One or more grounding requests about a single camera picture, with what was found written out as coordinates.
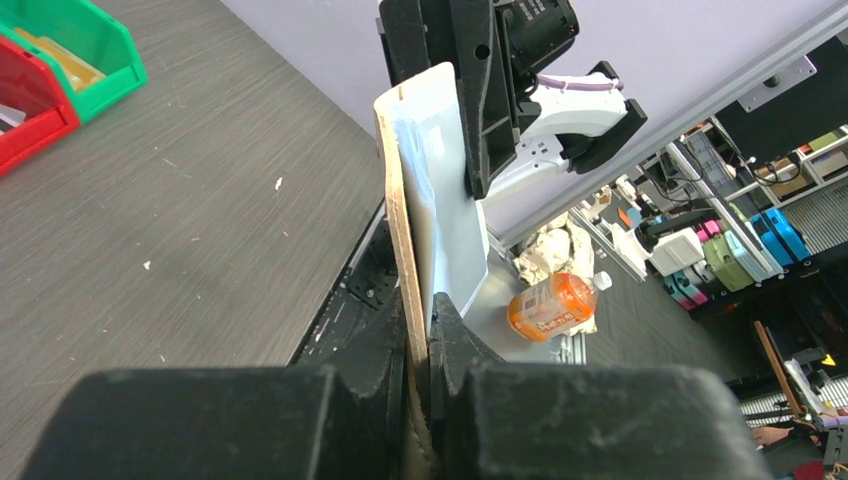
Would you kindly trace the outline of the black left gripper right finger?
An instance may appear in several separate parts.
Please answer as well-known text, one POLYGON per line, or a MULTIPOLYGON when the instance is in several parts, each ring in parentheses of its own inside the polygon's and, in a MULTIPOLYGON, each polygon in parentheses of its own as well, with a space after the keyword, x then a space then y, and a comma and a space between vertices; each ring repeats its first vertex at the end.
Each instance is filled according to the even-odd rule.
POLYGON ((767 479, 730 390, 691 367, 511 363, 433 299, 446 479, 767 479))

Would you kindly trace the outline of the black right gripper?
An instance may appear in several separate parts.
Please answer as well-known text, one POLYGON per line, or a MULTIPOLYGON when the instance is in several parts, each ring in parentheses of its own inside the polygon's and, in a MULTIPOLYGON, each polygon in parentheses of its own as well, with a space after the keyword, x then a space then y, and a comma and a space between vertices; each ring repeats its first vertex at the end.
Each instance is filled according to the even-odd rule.
POLYGON ((504 11, 509 1, 379 1, 392 86, 450 62, 456 69, 471 195, 482 200, 516 158, 516 100, 504 11))

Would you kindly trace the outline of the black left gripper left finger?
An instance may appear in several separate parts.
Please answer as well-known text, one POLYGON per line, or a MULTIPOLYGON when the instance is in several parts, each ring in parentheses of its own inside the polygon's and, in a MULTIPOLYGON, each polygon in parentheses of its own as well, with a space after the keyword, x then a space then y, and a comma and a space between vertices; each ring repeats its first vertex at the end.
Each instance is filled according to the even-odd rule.
POLYGON ((393 295, 320 363, 107 370, 79 380, 26 479, 394 479, 404 373, 393 295))

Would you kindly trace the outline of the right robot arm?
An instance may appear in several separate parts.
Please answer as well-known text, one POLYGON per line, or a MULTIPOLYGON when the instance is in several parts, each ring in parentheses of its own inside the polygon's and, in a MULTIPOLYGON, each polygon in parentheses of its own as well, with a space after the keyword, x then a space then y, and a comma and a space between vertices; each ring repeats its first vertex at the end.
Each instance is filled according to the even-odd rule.
POLYGON ((580 31, 566 1, 382 1, 378 12, 400 145, 461 199, 589 173, 647 120, 607 62, 544 74, 580 31))

